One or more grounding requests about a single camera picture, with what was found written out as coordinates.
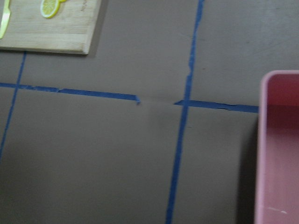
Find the pink plastic bin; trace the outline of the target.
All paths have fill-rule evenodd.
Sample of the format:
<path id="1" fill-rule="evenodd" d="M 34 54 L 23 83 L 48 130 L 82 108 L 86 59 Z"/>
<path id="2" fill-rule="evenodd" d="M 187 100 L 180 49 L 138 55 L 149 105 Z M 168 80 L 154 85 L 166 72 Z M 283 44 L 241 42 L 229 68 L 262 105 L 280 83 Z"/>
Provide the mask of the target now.
<path id="1" fill-rule="evenodd" d="M 299 222 L 299 72 L 275 70 L 260 86 L 256 224 Z"/>

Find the yellow plastic knife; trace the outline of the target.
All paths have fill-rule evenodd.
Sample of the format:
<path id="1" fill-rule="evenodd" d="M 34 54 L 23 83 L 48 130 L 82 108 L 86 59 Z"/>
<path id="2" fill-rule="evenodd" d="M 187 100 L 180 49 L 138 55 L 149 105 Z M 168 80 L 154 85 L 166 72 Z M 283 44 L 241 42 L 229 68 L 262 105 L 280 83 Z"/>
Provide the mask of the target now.
<path id="1" fill-rule="evenodd" d="M 9 20 L 10 20 L 11 10 L 10 10 L 10 0 L 4 0 L 2 18 L 0 24 L 0 38 L 2 39 L 6 33 Z"/>

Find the wooden cutting board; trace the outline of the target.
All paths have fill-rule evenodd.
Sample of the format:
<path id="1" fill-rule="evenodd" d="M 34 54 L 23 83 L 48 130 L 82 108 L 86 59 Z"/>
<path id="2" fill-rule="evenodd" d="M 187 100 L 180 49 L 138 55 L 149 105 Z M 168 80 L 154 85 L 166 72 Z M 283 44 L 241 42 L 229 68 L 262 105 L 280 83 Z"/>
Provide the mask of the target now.
<path id="1" fill-rule="evenodd" d="M 100 0 L 63 0 L 50 19 L 40 13 L 40 0 L 11 0 L 10 20 L 1 50 L 87 55 L 101 7 Z M 4 0 L 0 2 L 0 21 Z"/>

